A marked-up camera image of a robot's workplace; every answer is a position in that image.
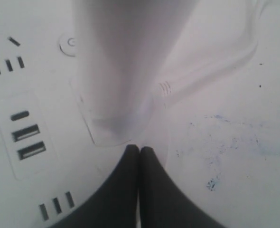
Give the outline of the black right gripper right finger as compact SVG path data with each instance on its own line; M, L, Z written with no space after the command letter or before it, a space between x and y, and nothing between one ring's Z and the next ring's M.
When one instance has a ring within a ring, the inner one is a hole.
M185 196L151 147L140 151L139 202L142 228L223 227Z

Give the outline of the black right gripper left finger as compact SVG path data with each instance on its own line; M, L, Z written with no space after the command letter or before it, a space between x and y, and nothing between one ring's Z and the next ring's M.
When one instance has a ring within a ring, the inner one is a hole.
M126 146L107 180L54 228L135 228L138 202L139 148Z

